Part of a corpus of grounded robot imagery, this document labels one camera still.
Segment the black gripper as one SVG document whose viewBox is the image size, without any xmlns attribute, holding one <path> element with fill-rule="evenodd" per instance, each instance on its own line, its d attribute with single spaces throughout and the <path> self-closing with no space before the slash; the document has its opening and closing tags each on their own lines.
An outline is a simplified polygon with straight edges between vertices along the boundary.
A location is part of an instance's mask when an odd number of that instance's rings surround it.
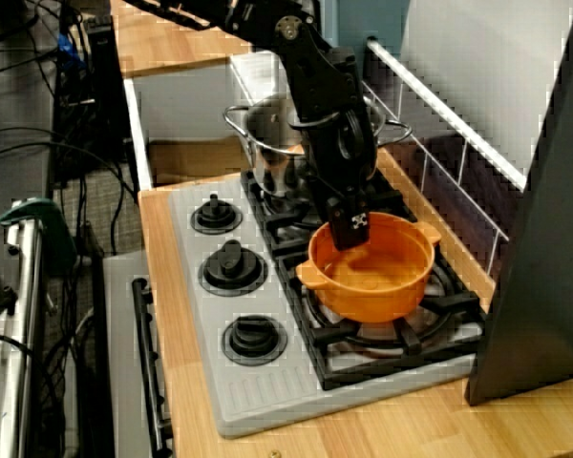
<svg viewBox="0 0 573 458">
<path fill-rule="evenodd" d="M 338 251 L 369 239 L 368 198 L 359 190 L 373 175 L 376 158 L 369 113 L 334 113 L 308 124 L 308 190 L 313 202 L 327 201 L 329 230 Z M 347 210 L 339 199 L 346 195 Z"/>
</svg>

